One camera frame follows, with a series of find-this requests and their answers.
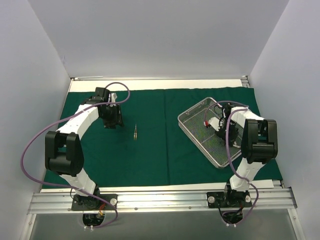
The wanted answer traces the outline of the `long steel forceps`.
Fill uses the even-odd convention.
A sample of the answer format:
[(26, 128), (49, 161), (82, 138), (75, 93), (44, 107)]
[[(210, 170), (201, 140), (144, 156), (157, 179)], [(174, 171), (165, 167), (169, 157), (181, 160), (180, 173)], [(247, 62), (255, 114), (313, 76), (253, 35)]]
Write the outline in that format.
[(138, 130), (137, 130), (137, 124), (134, 126), (134, 133), (133, 133), (133, 140), (137, 140)]

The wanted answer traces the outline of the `surgical kit tray edge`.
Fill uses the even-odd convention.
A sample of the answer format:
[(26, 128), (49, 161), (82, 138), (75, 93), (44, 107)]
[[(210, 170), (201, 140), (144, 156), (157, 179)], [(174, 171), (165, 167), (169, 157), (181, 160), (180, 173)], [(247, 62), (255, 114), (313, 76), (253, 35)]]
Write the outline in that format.
[(193, 144), (216, 168), (225, 168), (228, 164), (226, 142), (216, 135), (213, 128), (206, 128), (204, 121), (212, 117), (227, 118), (227, 105), (240, 107), (241, 103), (216, 101), (206, 97), (194, 106), (178, 115), (178, 125)]

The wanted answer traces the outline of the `dark green surgical cloth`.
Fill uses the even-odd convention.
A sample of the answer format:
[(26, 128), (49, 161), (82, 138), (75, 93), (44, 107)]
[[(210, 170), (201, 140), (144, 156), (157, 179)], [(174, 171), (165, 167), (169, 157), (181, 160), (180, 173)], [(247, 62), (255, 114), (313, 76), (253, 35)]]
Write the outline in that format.
[(107, 129), (98, 119), (81, 139), (84, 169), (98, 186), (225, 183), (233, 175), (231, 167), (218, 169), (207, 160), (180, 129), (178, 115), (206, 97), (249, 106), (255, 100), (252, 88), (119, 91), (117, 96), (126, 99), (124, 127)]

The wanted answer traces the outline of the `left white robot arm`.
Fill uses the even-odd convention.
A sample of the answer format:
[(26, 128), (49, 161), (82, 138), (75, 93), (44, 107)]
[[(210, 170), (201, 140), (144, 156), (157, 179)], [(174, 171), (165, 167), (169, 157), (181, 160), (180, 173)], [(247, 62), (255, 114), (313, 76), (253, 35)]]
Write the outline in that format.
[(81, 139), (97, 119), (102, 119), (106, 129), (124, 126), (121, 106), (114, 104), (116, 99), (116, 93), (110, 93), (108, 97), (98, 95), (86, 99), (75, 112), (77, 116), (45, 135), (46, 169), (76, 187), (76, 194), (83, 196), (82, 202), (90, 210), (100, 206), (101, 197), (98, 185), (84, 169)]

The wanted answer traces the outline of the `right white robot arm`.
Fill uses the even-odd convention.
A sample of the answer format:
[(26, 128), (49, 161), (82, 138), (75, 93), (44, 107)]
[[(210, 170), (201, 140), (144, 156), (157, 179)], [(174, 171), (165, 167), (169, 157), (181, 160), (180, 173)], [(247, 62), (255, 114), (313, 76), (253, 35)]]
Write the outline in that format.
[(234, 144), (239, 130), (243, 128), (240, 151), (242, 160), (237, 169), (232, 167), (234, 175), (222, 193), (223, 203), (234, 206), (245, 198), (259, 170), (278, 154), (278, 128), (274, 119), (265, 119), (250, 111), (247, 107), (226, 103), (222, 107), (222, 118), (217, 122), (216, 135), (224, 140), (227, 157), (231, 156), (230, 147)]

